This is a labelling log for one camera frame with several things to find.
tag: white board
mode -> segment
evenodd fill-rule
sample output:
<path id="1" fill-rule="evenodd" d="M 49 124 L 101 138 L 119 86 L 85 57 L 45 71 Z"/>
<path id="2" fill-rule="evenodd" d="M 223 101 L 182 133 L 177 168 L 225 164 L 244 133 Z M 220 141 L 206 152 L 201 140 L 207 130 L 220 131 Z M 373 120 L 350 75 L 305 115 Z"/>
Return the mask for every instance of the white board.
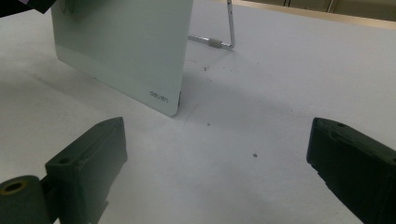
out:
<path id="1" fill-rule="evenodd" d="M 177 112 L 192 0 L 60 0 L 58 58 L 168 116 Z"/>

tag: screw hole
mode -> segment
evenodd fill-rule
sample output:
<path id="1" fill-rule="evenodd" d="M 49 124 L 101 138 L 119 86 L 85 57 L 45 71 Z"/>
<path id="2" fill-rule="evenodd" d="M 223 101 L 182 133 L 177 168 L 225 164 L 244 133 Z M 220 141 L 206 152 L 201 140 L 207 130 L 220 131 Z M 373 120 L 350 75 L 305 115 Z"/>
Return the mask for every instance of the screw hole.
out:
<path id="1" fill-rule="evenodd" d="M 22 183 L 21 183 L 21 182 L 14 183 L 14 184 L 12 184 L 12 185 L 10 185 L 10 186 L 7 186 L 7 187 L 5 188 L 5 192 L 10 193 L 10 192 L 15 191 L 15 190 L 17 190 L 17 189 L 20 189 L 21 187 L 22 187 Z"/>
<path id="2" fill-rule="evenodd" d="M 67 158 L 61 159 L 61 160 L 59 161 L 60 164 L 67 164 L 67 163 L 69 163 L 69 162 L 70 162 L 70 160 L 67 159 Z"/>

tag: whiteboard stand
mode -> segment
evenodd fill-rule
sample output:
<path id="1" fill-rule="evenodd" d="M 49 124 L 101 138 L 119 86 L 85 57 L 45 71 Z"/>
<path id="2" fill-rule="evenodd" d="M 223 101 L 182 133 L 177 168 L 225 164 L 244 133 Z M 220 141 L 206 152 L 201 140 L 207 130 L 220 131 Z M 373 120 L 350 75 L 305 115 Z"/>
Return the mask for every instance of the whiteboard stand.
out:
<path id="1" fill-rule="evenodd" d="M 56 53 L 64 63 L 174 116 L 191 11 L 192 0 L 58 0 L 51 10 Z"/>
<path id="2" fill-rule="evenodd" d="M 230 23 L 230 36 L 231 44 L 223 43 L 222 40 L 217 40 L 215 38 L 206 38 L 197 35 L 189 35 L 189 40 L 196 41 L 202 44 L 206 44 L 210 47 L 216 49 L 233 49 L 235 47 L 235 30 L 233 27 L 233 1 L 227 0 L 228 9 L 228 21 Z"/>

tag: metal stand leg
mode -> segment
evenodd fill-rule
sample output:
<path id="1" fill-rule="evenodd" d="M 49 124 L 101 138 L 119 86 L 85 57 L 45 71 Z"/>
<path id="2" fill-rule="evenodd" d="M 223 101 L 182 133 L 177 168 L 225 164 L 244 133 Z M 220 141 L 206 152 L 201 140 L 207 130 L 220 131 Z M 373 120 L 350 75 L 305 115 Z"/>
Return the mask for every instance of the metal stand leg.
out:
<path id="1" fill-rule="evenodd" d="M 235 47 L 235 31 L 233 28 L 233 1 L 227 0 L 228 21 L 230 23 L 231 44 L 225 44 L 221 40 L 214 38 L 206 38 L 197 35 L 189 35 L 189 40 L 196 41 L 202 44 L 207 44 L 210 47 L 217 49 L 233 49 Z"/>
<path id="2" fill-rule="evenodd" d="M 329 4 L 329 8 L 327 8 L 327 12 L 334 13 L 335 6 L 337 5 L 338 0 L 332 0 Z"/>

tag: white table surface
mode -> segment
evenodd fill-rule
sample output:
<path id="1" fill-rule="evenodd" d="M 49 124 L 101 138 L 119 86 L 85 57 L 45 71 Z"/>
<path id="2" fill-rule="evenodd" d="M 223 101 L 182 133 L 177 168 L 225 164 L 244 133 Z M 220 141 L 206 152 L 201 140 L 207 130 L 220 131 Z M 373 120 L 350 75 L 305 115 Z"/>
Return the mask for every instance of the white table surface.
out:
<path id="1" fill-rule="evenodd" d="M 191 32 L 226 39 L 225 6 L 194 4 Z M 129 161 L 100 223 L 361 223 L 305 161 L 311 122 L 396 148 L 396 31 L 234 15 L 235 50 L 189 42 L 173 118 L 59 62 L 49 13 L 0 19 L 0 182 L 43 177 L 92 125 L 123 116 Z"/>

